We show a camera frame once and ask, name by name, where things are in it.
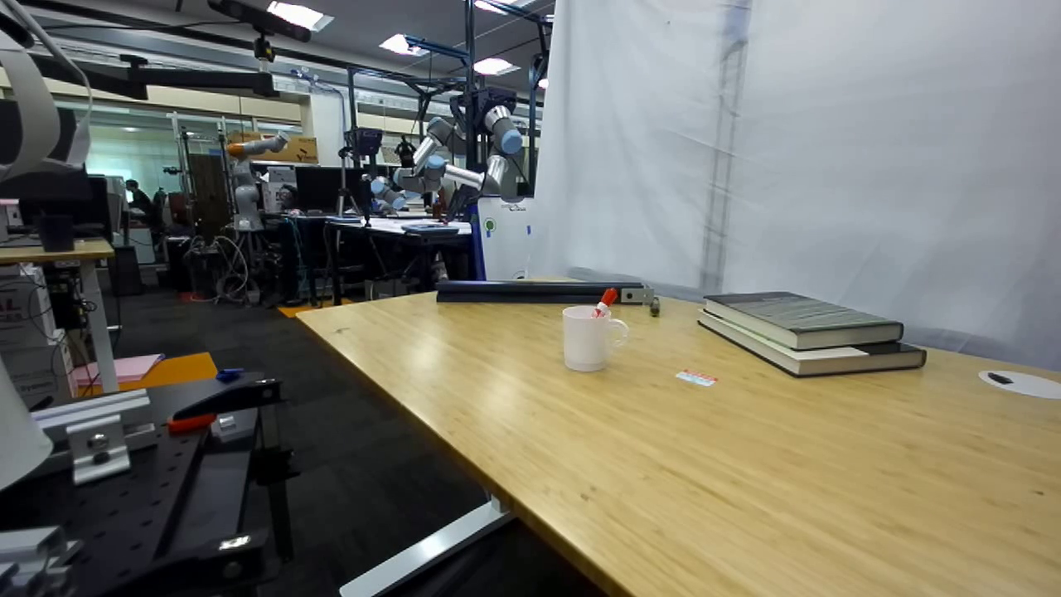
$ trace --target desk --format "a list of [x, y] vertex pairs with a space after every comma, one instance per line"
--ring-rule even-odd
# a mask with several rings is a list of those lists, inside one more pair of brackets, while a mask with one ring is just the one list
[[953, 353], [789, 380], [695, 330], [701, 306], [618, 311], [631, 345], [602, 375], [564, 371], [558, 306], [406, 297], [301, 323], [608, 591], [1061, 594], [1061, 403]]
[[440, 225], [439, 220], [327, 220], [327, 238], [325, 238], [325, 257], [327, 257], [327, 274], [331, 274], [331, 298], [336, 306], [342, 306], [342, 268], [339, 268], [339, 257], [336, 257], [336, 235], [339, 234], [370, 234], [374, 238], [390, 238], [402, 243], [415, 254], [470, 254], [470, 224], [445, 224], [445, 228], [453, 234], [415, 234], [415, 228], [432, 228]]
[[95, 262], [112, 259], [112, 247], [106, 238], [79, 238], [71, 254], [44, 254], [40, 247], [0, 249], [0, 265], [16, 262], [79, 262], [83, 303], [91, 311], [92, 353], [98, 370], [102, 391], [119, 391], [119, 375], [112, 370], [112, 348], [106, 332], [106, 310], [98, 293]]

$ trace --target hardcover book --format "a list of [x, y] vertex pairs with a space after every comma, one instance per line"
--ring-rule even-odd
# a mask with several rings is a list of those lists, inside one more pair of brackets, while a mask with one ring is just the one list
[[706, 297], [703, 311], [728, 320], [797, 353], [901, 338], [901, 323], [797, 293]]
[[735, 323], [703, 314], [703, 330], [728, 338], [733, 345], [773, 363], [775, 370], [810, 380], [810, 375], [847, 375], [847, 371], [892, 371], [892, 370], [921, 370], [926, 353], [901, 341], [871, 341], [871, 345], [847, 345], [847, 348], [810, 348], [794, 353], [778, 341], [757, 335]]

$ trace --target gray floor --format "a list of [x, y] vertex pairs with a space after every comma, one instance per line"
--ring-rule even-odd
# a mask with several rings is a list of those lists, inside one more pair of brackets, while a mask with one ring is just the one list
[[[213, 353], [219, 365], [282, 380], [282, 443], [295, 448], [287, 482], [295, 560], [261, 594], [315, 597], [432, 536], [483, 502], [436, 438], [406, 422], [352, 365], [273, 310], [182, 306], [169, 293], [126, 297], [119, 356]], [[250, 526], [264, 526], [251, 491]], [[402, 587], [402, 594], [598, 594], [524, 526], [508, 526], [470, 551]]]

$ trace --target ceiling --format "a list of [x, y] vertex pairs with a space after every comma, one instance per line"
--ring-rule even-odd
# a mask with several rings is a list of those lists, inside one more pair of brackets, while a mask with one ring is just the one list
[[[260, 37], [251, 28], [214, 15], [205, 0], [24, 0], [25, 8], [44, 9], [48, 18], [79, 18], [79, 25], [49, 28], [58, 37], [112, 44], [144, 40], [151, 30], [169, 30], [196, 40], [221, 40], [229, 48], [245, 50], [251, 61], [251, 40]], [[322, 61], [331, 67], [361, 67], [380, 72], [402, 72], [415, 81], [451, 81], [459, 72], [459, 61], [448, 58], [399, 58], [380, 50], [378, 44], [390, 32], [415, 32], [436, 44], [465, 48], [465, 0], [305, 0], [307, 8], [331, 15], [331, 28], [313, 37], [307, 44], [295, 44], [286, 37], [268, 37], [277, 50], [275, 71], [282, 62]], [[534, 0], [529, 15], [546, 18], [554, 0]], [[496, 18], [489, 9], [474, 9], [474, 48], [482, 58], [504, 58], [522, 71], [511, 77], [490, 77], [489, 86], [526, 94], [526, 67], [539, 52], [537, 28], [517, 18]]]

